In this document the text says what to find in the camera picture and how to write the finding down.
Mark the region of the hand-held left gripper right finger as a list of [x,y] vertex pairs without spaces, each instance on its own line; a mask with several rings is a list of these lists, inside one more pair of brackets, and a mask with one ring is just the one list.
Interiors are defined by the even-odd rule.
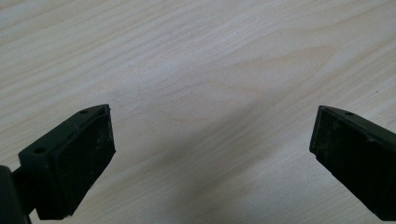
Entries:
[[309,151],[383,221],[396,221],[396,133],[321,105]]

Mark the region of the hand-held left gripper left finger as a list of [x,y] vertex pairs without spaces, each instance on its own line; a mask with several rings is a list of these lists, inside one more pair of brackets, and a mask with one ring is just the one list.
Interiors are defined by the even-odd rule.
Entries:
[[22,211],[42,220],[73,215],[114,154],[110,107],[78,111],[19,153]]

